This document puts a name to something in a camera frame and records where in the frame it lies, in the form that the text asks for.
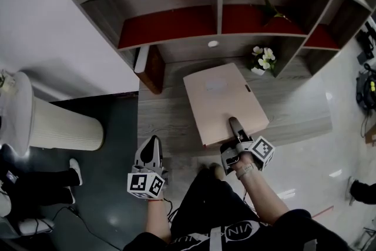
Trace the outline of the person's right hand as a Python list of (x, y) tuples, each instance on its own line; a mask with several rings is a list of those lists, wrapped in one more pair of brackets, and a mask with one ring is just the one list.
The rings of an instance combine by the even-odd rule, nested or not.
[(233, 165), (233, 169), (238, 171), (243, 166), (254, 163), (253, 156), (250, 152), (243, 152), (239, 155), (239, 160)]

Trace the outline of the person's black printed t-shirt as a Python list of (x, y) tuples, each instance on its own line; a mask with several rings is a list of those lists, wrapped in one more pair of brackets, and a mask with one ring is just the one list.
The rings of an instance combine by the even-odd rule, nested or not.
[(350, 248), (342, 238), (312, 219), (308, 211), (294, 209), (272, 226), (246, 219), (176, 237), (170, 243), (144, 232), (123, 251), (350, 251)]

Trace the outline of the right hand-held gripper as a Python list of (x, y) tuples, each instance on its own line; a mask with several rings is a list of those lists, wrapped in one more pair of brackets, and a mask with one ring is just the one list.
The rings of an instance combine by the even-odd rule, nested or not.
[(220, 147), (225, 175), (232, 173), (231, 165), (238, 162), (240, 155), (244, 152), (249, 152), (252, 155), (258, 170), (265, 170), (273, 158), (275, 147), (262, 136), (256, 140), (248, 136), (239, 120), (234, 116), (229, 118), (229, 124), (235, 140), (226, 142)]

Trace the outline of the flat cardboard box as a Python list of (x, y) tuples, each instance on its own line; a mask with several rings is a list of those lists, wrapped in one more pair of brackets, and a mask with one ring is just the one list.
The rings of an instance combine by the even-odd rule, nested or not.
[(372, 144), (372, 146), (376, 144), (376, 123), (365, 134), (365, 143)]

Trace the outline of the pink box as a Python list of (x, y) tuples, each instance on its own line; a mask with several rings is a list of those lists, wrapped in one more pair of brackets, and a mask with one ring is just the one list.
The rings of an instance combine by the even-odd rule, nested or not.
[(267, 127), (269, 120), (235, 63), (192, 73), (183, 78), (203, 146), (231, 139), (235, 117), (247, 134)]

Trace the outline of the beige wristband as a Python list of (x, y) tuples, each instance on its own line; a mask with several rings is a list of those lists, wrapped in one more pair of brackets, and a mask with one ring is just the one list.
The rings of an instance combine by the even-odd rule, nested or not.
[(244, 176), (245, 174), (253, 171), (257, 169), (257, 166), (255, 163), (249, 163), (247, 165), (243, 165), (241, 168), (239, 168), (237, 171), (236, 171), (236, 176), (238, 178), (238, 180), (241, 179), (242, 176)]

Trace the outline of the person's left forearm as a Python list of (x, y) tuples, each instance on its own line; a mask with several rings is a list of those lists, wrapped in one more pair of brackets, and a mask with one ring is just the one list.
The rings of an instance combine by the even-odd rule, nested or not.
[(166, 243), (171, 241), (172, 235), (163, 199), (148, 201), (145, 231), (157, 236)]

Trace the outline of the black and yellow vacuum cleaner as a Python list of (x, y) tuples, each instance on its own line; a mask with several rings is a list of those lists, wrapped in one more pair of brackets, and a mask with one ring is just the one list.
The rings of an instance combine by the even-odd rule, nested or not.
[(376, 110), (376, 72), (366, 70), (356, 78), (356, 102), (364, 111)]

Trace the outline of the brown hardcover book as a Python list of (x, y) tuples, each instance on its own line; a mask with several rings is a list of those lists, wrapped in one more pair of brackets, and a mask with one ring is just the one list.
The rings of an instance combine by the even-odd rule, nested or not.
[(158, 95), (163, 90), (165, 66), (156, 45), (142, 46), (137, 55), (134, 73), (152, 93)]

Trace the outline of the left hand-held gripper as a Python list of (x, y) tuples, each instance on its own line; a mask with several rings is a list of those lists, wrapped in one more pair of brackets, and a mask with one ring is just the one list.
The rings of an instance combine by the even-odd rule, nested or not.
[(135, 164), (127, 175), (127, 192), (139, 199), (160, 199), (167, 172), (162, 160), (161, 140), (153, 135), (136, 151)]

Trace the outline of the white swivel chair base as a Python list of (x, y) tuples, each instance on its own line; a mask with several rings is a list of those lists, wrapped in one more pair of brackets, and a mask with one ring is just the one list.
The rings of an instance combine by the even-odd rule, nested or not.
[(0, 239), (17, 239), (22, 236), (49, 233), (54, 227), (54, 222), (46, 218), (25, 219), (11, 223), (6, 217), (0, 217)]

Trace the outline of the person's right forearm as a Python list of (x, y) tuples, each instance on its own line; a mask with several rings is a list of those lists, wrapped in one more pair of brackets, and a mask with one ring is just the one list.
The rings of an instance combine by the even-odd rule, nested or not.
[(289, 212), (287, 205), (268, 185), (258, 169), (249, 169), (240, 176), (246, 192), (250, 196), (260, 220), (273, 225), (284, 214)]

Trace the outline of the small green potted plant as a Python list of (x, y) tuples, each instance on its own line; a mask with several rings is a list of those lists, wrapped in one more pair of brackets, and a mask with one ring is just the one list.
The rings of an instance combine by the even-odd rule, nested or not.
[(0, 70), (0, 94), (14, 93), (15, 92), (15, 78), (10, 75), (6, 70)]

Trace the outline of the red floor tape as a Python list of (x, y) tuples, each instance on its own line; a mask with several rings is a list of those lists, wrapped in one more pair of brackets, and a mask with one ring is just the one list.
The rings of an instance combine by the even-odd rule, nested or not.
[(323, 214), (325, 214), (325, 213), (328, 213), (328, 212), (333, 211), (333, 209), (334, 209), (334, 205), (331, 205), (331, 206), (329, 206), (328, 208), (325, 208), (324, 210), (322, 210), (322, 211), (320, 211), (320, 212), (314, 214), (314, 215), (312, 216), (312, 218), (313, 218), (313, 219), (316, 219), (316, 218), (318, 218), (319, 216), (321, 216), (321, 215), (323, 215)]

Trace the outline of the person's beige shoe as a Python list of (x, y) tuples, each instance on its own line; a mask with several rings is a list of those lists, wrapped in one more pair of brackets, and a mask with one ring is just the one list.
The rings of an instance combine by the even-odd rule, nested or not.
[(226, 176), (224, 168), (222, 167), (222, 165), (219, 165), (218, 163), (212, 163), (209, 169), (215, 179), (223, 180)]

